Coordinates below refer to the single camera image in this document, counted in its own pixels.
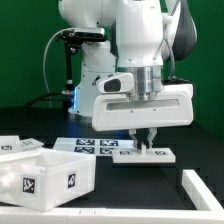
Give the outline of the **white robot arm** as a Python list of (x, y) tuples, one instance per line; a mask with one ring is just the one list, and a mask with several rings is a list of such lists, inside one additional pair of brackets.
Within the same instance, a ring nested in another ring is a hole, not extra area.
[(197, 41), (187, 0), (59, 0), (58, 8), (83, 52), (76, 118), (127, 130), (137, 149), (151, 147), (159, 127), (193, 121), (193, 85), (162, 74)]

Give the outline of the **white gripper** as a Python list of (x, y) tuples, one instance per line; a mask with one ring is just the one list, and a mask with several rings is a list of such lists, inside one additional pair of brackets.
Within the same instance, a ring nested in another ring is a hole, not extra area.
[(150, 128), (149, 148), (157, 134), (155, 127), (189, 125), (193, 121), (193, 85), (165, 85), (156, 98), (130, 101), (126, 94), (105, 94), (95, 99), (92, 126), (96, 131), (129, 130), (138, 148), (136, 129)]

